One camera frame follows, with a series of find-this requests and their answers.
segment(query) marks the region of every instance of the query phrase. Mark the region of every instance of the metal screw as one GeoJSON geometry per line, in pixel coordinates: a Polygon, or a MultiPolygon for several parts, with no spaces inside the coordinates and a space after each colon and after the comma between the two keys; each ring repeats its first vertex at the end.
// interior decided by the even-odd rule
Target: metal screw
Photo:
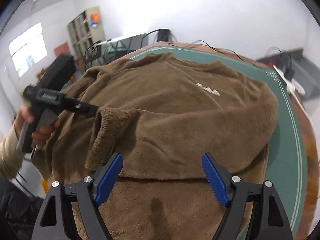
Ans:
{"type": "Polygon", "coordinates": [[[272,182],[271,181],[266,181],[265,183],[264,183],[267,187],[272,187],[272,182]]]}
{"type": "Polygon", "coordinates": [[[232,177],[232,180],[233,180],[234,182],[240,182],[240,181],[241,181],[240,177],[238,177],[238,176],[233,176],[233,177],[232,177]]]}
{"type": "Polygon", "coordinates": [[[83,181],[84,181],[85,183],[88,183],[88,182],[90,182],[91,180],[92,180],[92,177],[91,177],[91,176],[86,176],[86,177],[83,178],[83,181]]]}
{"type": "Polygon", "coordinates": [[[52,182],[52,187],[57,187],[57,186],[59,186],[59,184],[60,184],[60,182],[54,181],[54,182],[52,182]]]}

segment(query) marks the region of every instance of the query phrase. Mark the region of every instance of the brown fleece cloth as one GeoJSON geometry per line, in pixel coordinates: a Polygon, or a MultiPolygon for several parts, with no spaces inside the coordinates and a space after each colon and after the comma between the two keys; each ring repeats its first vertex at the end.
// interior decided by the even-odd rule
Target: brown fleece cloth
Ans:
{"type": "Polygon", "coordinates": [[[224,208],[202,171],[205,152],[247,182],[264,179],[276,97],[220,61],[123,59],[89,69],[66,94],[100,106],[96,118],[63,112],[45,154],[32,161],[48,182],[67,184],[120,152],[122,172],[100,207],[114,239],[211,239],[224,208]]]}

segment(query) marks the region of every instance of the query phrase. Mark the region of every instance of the black jacket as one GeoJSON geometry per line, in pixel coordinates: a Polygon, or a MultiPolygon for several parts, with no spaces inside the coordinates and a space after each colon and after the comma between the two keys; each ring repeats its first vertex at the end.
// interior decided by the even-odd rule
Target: black jacket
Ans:
{"type": "Polygon", "coordinates": [[[42,202],[42,198],[28,197],[10,181],[0,178],[0,234],[3,239],[31,240],[42,202]]]}

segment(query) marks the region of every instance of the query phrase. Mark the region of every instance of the window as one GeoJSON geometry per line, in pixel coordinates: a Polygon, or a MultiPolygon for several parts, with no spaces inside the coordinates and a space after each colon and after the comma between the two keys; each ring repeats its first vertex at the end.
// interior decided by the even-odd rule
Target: window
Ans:
{"type": "Polygon", "coordinates": [[[9,51],[19,77],[47,56],[41,23],[32,26],[15,38],[9,45],[9,51]]]}

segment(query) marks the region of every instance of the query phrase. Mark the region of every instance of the wooden table edge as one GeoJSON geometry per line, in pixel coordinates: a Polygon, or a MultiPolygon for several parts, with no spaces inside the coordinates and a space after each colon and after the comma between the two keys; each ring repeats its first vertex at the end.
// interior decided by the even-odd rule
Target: wooden table edge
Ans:
{"type": "MultiPolygon", "coordinates": [[[[177,47],[182,47],[182,48],[188,48],[188,49],[194,49],[194,50],[200,50],[200,51],[205,51],[205,52],[210,52],[210,53],[215,53],[218,55],[225,55],[227,57],[231,57],[233,59],[239,60],[239,61],[244,61],[247,63],[251,63],[255,66],[258,67],[268,67],[267,65],[257,62],[255,60],[249,59],[247,57],[241,57],[241,59],[234,54],[233,52],[219,49],[223,53],[218,53],[217,51],[209,48],[208,46],[200,45],[200,44],[187,44],[187,43],[180,43],[180,42],[175,42],[175,43],[170,43],[170,42],[157,42],[155,44],[146,46],[142,49],[138,49],[130,54],[127,54],[122,58],[129,58],[132,57],[140,52],[145,51],[148,48],[151,48],[153,46],[159,46],[159,47],[169,47],[169,46],[177,46],[177,47]]],[[[295,236],[295,240],[305,240],[308,236],[308,232],[311,227],[311,223],[313,220],[313,216],[315,213],[316,209],[316,201],[318,197],[318,183],[319,183],[319,167],[318,167],[318,155],[317,155],[317,150],[316,150],[316,139],[315,135],[313,134],[312,126],[309,123],[308,118],[305,116],[301,108],[299,107],[298,103],[293,97],[290,97],[292,105],[296,111],[297,119],[298,119],[298,124],[300,127],[300,131],[302,134],[303,138],[303,144],[305,147],[306,151],[306,157],[307,157],[307,163],[308,163],[308,178],[307,178],[307,189],[306,189],[306,195],[305,195],[305,202],[303,206],[303,212],[302,212],[302,217],[301,217],[301,223],[299,225],[299,229],[297,231],[297,234],[295,236]]]]}

